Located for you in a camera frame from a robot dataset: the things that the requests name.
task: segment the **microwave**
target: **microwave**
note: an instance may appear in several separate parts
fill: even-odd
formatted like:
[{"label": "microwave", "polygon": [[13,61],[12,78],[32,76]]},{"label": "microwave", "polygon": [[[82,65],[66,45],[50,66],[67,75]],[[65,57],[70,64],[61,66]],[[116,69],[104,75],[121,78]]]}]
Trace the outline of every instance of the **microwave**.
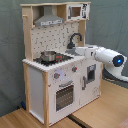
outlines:
[{"label": "microwave", "polygon": [[86,4],[69,4],[67,5],[67,21],[81,20],[89,18],[90,6]]}]

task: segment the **oven window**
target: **oven window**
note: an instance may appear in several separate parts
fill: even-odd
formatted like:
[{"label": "oven window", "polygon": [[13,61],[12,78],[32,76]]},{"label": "oven window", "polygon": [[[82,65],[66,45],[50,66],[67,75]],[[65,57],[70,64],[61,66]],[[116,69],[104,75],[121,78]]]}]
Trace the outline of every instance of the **oven window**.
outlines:
[{"label": "oven window", "polygon": [[80,16],[81,7],[72,7],[72,17]]},{"label": "oven window", "polygon": [[56,92],[56,111],[73,103],[73,85]]}]

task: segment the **toy kitchen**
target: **toy kitchen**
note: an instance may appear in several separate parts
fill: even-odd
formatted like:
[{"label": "toy kitchen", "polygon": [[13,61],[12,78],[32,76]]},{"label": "toy kitchen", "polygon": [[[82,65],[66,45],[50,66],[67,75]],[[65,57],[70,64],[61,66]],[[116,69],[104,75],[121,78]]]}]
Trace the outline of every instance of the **toy kitchen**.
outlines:
[{"label": "toy kitchen", "polygon": [[48,128],[101,95],[102,63],[70,53],[89,47],[90,2],[21,6],[26,109]]}]

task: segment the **cooking pot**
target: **cooking pot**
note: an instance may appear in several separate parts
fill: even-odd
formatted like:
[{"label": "cooking pot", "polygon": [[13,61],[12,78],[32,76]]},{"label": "cooking pot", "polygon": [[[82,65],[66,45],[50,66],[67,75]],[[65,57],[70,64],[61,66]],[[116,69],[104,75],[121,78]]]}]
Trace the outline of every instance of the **cooking pot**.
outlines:
[{"label": "cooking pot", "polygon": [[55,61],[56,59],[56,52],[55,51],[44,51],[41,52],[41,59],[43,61]]}]

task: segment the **table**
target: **table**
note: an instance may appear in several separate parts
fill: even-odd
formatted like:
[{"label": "table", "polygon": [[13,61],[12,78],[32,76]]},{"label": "table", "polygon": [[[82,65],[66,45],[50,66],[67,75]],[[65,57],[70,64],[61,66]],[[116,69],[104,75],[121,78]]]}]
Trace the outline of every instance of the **table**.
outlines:
[{"label": "table", "polygon": [[[23,109],[16,110],[0,118],[0,128],[44,128],[37,119]],[[81,128],[69,118],[52,125],[50,128]]]},{"label": "table", "polygon": [[101,92],[71,117],[87,128],[115,128],[128,118],[128,89],[102,80]]}]

